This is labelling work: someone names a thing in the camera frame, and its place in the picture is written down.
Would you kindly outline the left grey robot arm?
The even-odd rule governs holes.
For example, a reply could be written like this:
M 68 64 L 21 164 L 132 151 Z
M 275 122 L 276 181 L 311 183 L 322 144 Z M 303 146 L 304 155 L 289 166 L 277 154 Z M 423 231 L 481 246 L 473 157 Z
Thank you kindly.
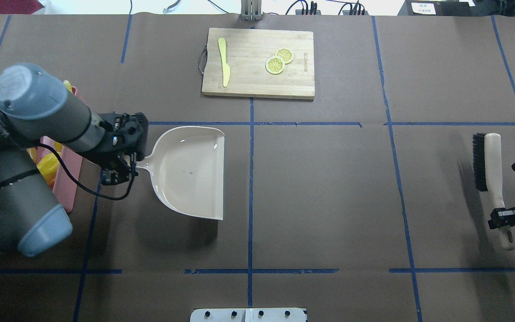
M 131 185 L 145 158 L 143 113 L 98 114 L 33 63 L 0 74 L 0 257 L 34 257 L 73 232 L 63 205 L 27 150 L 49 137 L 101 167 L 104 185 Z

